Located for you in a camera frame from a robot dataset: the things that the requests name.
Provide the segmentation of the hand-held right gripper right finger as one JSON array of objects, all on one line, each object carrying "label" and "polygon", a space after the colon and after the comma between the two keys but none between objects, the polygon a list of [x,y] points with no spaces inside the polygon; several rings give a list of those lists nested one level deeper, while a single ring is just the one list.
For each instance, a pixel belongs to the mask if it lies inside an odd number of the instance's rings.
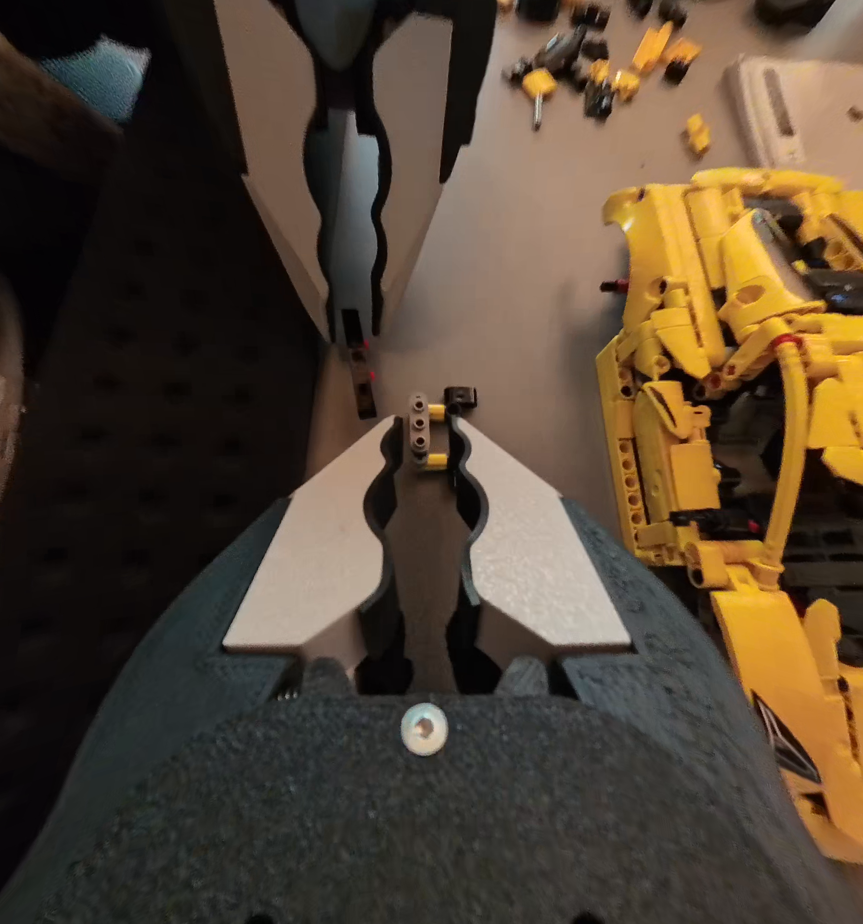
[{"label": "hand-held right gripper right finger", "polygon": [[449,480],[468,530],[449,657],[457,689],[489,693],[518,658],[632,650],[563,496],[465,418],[449,419]]}]

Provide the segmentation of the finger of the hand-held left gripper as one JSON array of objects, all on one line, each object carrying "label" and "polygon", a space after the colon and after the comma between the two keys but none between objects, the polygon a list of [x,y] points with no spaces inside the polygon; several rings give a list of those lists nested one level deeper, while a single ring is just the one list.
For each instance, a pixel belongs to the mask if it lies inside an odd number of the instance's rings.
[{"label": "finger of the hand-held left gripper", "polygon": [[313,59],[267,1],[216,1],[219,35],[245,156],[243,181],[317,331],[330,341],[329,285],[319,258],[322,216],[305,169],[317,106]]},{"label": "finger of the hand-held left gripper", "polygon": [[443,191],[441,143],[451,23],[410,13],[379,44],[371,101],[382,132],[345,127],[345,307],[365,331],[389,327]]}]

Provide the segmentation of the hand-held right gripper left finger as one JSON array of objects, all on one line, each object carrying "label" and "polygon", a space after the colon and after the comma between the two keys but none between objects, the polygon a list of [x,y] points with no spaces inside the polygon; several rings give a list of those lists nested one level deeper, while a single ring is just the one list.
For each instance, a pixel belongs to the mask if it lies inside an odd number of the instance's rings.
[{"label": "hand-held right gripper left finger", "polygon": [[399,418],[391,416],[293,493],[223,637],[227,652],[333,659],[361,692],[399,692],[387,538],[398,471]]}]

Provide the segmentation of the grey brick beam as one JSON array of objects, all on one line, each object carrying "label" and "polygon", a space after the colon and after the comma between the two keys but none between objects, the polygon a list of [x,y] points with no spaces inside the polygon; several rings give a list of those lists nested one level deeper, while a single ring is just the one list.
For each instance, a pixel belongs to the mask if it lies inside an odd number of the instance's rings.
[{"label": "grey brick beam", "polygon": [[429,470],[430,403],[424,393],[414,392],[408,399],[407,442],[412,461],[418,470]]}]

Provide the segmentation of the yellow toy brick car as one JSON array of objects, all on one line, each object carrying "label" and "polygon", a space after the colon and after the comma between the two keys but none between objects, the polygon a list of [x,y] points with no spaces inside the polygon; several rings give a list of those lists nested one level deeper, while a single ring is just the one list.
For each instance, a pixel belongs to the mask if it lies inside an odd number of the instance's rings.
[{"label": "yellow toy brick car", "polygon": [[601,216],[624,545],[693,587],[808,832],[863,865],[863,188],[718,168]]}]

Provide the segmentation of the black brick beam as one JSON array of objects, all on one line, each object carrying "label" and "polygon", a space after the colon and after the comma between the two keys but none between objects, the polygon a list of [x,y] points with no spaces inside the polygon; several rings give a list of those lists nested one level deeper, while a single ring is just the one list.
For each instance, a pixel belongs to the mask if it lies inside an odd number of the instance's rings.
[{"label": "black brick beam", "polygon": [[368,356],[368,339],[364,335],[357,309],[343,308],[340,318],[345,358],[356,399],[357,416],[361,421],[372,420],[377,417],[377,408],[373,392],[375,377]]}]

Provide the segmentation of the grey desk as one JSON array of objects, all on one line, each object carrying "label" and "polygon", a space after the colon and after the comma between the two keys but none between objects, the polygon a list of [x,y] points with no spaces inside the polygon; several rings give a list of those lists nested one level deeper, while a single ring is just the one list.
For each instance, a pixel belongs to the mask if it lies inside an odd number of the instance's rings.
[{"label": "grey desk", "polygon": [[608,196],[641,182],[747,167],[724,70],[738,56],[863,64],[863,2],[836,2],[802,34],[761,26],[751,2],[692,2],[685,33],[702,47],[688,75],[653,74],[606,123],[587,119],[561,86],[542,128],[503,69],[563,22],[500,15],[472,143],[447,182],[402,304],[371,345],[380,417],[408,396],[477,387],[472,423],[622,543],[595,357],[620,329],[619,297],[599,284],[625,274],[620,230],[603,225]]}]

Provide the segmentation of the pile of yellow black brick pieces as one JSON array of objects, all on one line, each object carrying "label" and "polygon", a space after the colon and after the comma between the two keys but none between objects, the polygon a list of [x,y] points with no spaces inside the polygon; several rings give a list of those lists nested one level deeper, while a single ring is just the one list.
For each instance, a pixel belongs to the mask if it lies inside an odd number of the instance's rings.
[{"label": "pile of yellow black brick pieces", "polygon": [[532,105],[532,129],[542,126],[545,101],[565,84],[583,100],[587,119],[605,123],[617,103],[630,104],[642,82],[658,72],[666,86],[680,86],[702,47],[683,33],[688,19],[684,2],[625,2],[638,21],[652,11],[658,23],[641,36],[628,66],[614,68],[606,31],[609,2],[500,2],[503,9],[530,23],[553,23],[563,10],[569,28],[553,34],[536,52],[521,56],[502,70],[502,80],[518,88]]}]

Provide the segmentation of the open instruction booklet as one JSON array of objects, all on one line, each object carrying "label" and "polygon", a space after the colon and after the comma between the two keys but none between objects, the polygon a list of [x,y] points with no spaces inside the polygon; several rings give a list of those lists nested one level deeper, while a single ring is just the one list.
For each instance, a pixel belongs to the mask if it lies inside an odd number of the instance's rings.
[{"label": "open instruction booklet", "polygon": [[754,167],[863,189],[863,65],[744,54],[723,79]]}]

